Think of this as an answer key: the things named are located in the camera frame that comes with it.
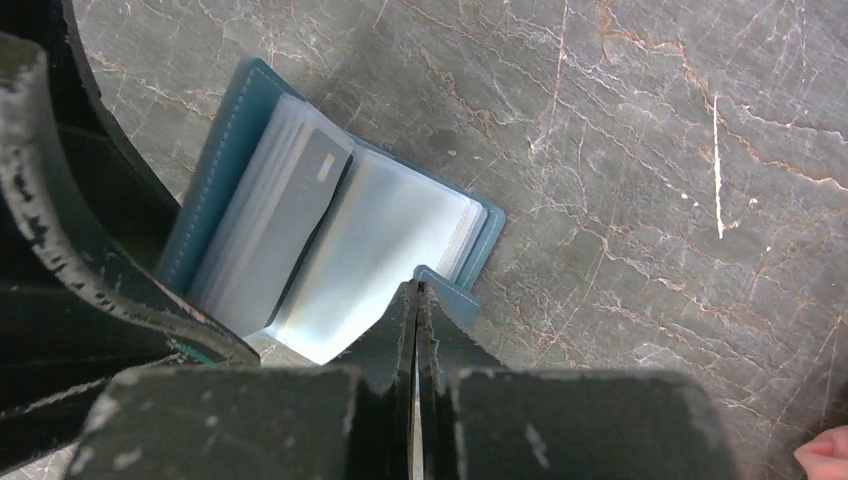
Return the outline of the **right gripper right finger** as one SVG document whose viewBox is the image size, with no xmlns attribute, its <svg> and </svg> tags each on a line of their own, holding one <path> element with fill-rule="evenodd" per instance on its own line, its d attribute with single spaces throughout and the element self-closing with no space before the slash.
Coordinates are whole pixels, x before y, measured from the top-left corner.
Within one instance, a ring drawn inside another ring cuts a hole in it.
<svg viewBox="0 0 848 480">
<path fill-rule="evenodd" d="M 417 357 L 428 479 L 735 479 L 721 420 L 663 370 L 515 370 L 419 287 Z"/>
</svg>

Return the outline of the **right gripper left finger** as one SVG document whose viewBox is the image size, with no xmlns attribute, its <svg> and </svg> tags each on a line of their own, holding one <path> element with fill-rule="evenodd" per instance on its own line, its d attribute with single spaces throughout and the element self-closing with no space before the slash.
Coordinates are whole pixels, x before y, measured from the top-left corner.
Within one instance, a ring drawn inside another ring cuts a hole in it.
<svg viewBox="0 0 848 480">
<path fill-rule="evenodd" d="M 321 367 L 132 368 L 92 406 L 69 479 L 408 479 L 418 285 Z"/>
</svg>

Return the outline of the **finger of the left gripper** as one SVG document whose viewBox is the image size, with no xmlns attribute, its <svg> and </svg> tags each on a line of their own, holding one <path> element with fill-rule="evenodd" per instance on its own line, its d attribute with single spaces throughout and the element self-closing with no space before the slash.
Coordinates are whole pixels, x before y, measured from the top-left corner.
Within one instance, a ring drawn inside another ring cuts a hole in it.
<svg viewBox="0 0 848 480">
<path fill-rule="evenodd" d="M 258 363 L 257 353 L 141 266 L 69 168 L 47 54 L 1 37 L 1 469 L 77 441 L 97 397 L 134 367 Z"/>
<path fill-rule="evenodd" d="M 74 179 L 111 237 L 153 271 L 179 205 L 105 107 L 72 3 L 4 1 L 1 30 L 46 51 L 52 108 Z"/>
</svg>

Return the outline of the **blue card holder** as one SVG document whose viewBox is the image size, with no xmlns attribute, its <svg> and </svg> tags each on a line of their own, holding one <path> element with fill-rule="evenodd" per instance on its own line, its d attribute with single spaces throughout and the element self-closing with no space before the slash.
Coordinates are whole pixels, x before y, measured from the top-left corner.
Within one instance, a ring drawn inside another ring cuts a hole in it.
<svg viewBox="0 0 848 480">
<path fill-rule="evenodd" d="M 212 294 L 309 126 L 349 135 L 351 155 L 269 321 L 238 336 L 210 312 Z M 372 327 L 409 281 L 433 286 L 468 325 L 480 306 L 472 285 L 504 223 L 500 207 L 350 134 L 265 61 L 246 58 L 218 108 L 156 275 L 235 336 L 266 337 L 323 365 Z"/>
</svg>

